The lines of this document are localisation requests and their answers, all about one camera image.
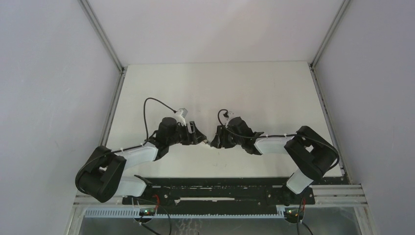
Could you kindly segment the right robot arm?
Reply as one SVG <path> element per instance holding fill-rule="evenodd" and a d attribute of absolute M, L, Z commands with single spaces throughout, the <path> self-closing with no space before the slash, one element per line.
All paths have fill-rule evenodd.
<path fill-rule="evenodd" d="M 283 186 L 283 199 L 290 204 L 302 198 L 303 191 L 334 168 L 340 161 L 338 151 L 309 126 L 293 134 L 265 135 L 253 131 L 241 117 L 228 117 L 217 126 L 210 146 L 217 149 L 240 146 L 248 154 L 286 154 L 298 169 Z"/>

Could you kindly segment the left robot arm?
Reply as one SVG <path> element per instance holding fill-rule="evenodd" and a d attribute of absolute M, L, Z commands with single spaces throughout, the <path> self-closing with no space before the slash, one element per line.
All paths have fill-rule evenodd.
<path fill-rule="evenodd" d="M 77 172 L 75 186 L 101 203 L 114 196 L 132 196 L 141 204 L 147 204 L 153 198 L 153 191 L 147 187 L 149 183 L 139 176 L 127 176 L 124 171 L 161 159 L 173 145 L 202 142 L 207 142 L 207 137 L 194 122 L 183 125 L 173 117 L 165 117 L 143 144 L 119 150 L 98 146 Z"/>

